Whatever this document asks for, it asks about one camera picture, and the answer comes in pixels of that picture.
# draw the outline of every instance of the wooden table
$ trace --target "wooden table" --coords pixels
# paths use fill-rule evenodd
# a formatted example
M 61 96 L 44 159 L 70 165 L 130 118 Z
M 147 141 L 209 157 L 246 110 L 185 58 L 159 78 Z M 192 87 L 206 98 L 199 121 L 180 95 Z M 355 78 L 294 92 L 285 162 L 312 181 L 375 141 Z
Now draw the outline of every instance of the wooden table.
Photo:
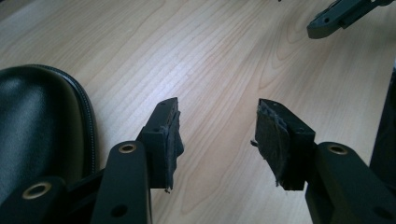
M 303 192 L 276 188 L 249 143 L 259 98 L 286 105 L 317 143 L 368 162 L 396 55 L 396 4 L 320 40 L 306 25 L 332 0 L 0 3 L 0 68 L 74 76 L 97 116 L 102 167 L 160 101 L 178 97 L 185 152 L 154 223 L 310 223 Z

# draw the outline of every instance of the black plastic component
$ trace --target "black plastic component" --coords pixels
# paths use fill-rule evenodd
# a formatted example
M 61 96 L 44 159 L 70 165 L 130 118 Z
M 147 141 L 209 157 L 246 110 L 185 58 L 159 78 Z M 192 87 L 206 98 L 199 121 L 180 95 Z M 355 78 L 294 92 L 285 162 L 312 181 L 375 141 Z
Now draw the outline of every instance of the black plastic component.
M 395 223 L 396 199 L 351 148 L 318 145 L 305 194 L 314 223 Z
M 370 169 L 396 197 L 396 65 L 375 139 Z
M 64 181 L 46 176 L 14 190 L 0 207 L 2 224 L 59 223 L 68 205 Z
M 255 138 L 276 183 L 285 190 L 303 190 L 315 132 L 282 104 L 260 99 Z
M 393 0 L 337 0 L 309 23 L 308 36 L 320 39 L 331 35 L 340 27 L 346 29 L 374 8 L 387 6 L 391 2 Z
M 101 170 L 67 188 L 70 205 L 62 223 L 90 223 L 104 172 Z
M 114 146 L 107 160 L 91 223 L 151 223 L 145 147 L 136 141 Z
M 172 189 L 177 157 L 184 147 L 179 133 L 177 98 L 160 102 L 137 137 L 148 154 L 149 185 L 152 189 Z

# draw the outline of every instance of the black object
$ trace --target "black object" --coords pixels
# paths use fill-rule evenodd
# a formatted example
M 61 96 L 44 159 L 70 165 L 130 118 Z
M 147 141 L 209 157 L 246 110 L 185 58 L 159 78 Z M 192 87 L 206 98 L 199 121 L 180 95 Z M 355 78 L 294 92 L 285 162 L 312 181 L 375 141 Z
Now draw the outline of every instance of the black object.
M 0 207 L 0 220 L 5 224 L 151 223 L 149 189 L 172 188 L 176 158 L 183 152 L 179 114 L 177 98 L 160 102 L 139 134 L 146 134 L 139 137 L 142 142 L 114 146 L 106 169 L 72 186 L 53 176 L 22 185 Z
M 307 26 L 308 36 L 320 39 L 340 27 L 346 29 L 378 6 L 387 6 L 393 0 L 337 0 L 320 12 Z
M 148 153 L 148 169 L 151 173 L 149 183 L 153 189 L 173 188 L 177 157 L 184 150 L 178 132 L 179 117 L 176 98 L 162 101 L 137 136 L 137 141 L 145 145 Z
M 280 103 L 260 99 L 257 113 L 254 145 L 284 189 L 308 183 L 314 223 L 396 222 L 396 198 L 351 148 L 316 145 L 315 133 Z
M 308 168 L 315 132 L 282 104 L 260 99 L 255 138 L 276 183 L 286 190 L 303 190 L 306 176 L 302 170 Z
M 396 196 L 396 67 L 389 83 L 387 99 L 375 139 L 370 169 Z
M 90 101 L 65 72 L 45 65 L 0 71 L 0 204 L 42 175 L 66 183 L 96 171 Z

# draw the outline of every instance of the light wood surface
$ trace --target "light wood surface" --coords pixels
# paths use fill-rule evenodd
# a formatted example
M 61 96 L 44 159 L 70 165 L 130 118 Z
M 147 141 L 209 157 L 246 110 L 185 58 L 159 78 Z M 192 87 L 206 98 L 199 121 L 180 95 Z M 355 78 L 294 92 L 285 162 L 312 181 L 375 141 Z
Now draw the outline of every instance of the light wood surface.
M 178 97 L 185 152 L 154 223 L 310 223 L 303 192 L 276 188 L 249 144 L 259 98 L 279 101 L 368 162 L 396 55 L 396 4 L 320 40 L 306 25 L 332 0 L 0 3 L 0 68 L 43 63 L 90 95 L 101 164 Z

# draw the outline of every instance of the screw hole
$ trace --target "screw hole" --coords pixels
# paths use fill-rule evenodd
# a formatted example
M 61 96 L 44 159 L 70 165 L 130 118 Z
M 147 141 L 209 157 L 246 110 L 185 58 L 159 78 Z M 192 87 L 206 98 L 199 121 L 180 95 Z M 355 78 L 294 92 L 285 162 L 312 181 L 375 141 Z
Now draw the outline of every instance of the screw hole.
M 119 152 L 120 153 L 130 153 L 133 152 L 137 149 L 137 146 L 134 144 L 129 144 L 129 145 L 123 145 L 120 147 Z
M 31 186 L 29 189 L 23 192 L 22 198 L 25 200 L 32 200 L 39 198 L 50 191 L 51 183 L 49 182 L 40 182 Z
M 128 211 L 128 207 L 124 204 L 117 205 L 111 210 L 111 216 L 113 217 L 123 217 Z
M 330 150 L 330 152 L 338 154 L 338 155 L 346 155 L 347 154 L 347 150 L 344 147 L 329 146 L 328 149 Z
M 394 219 L 392 213 L 383 207 L 375 207 L 373 210 L 374 210 L 375 214 L 379 217 L 382 217 L 382 218 L 388 219 L 388 220 Z

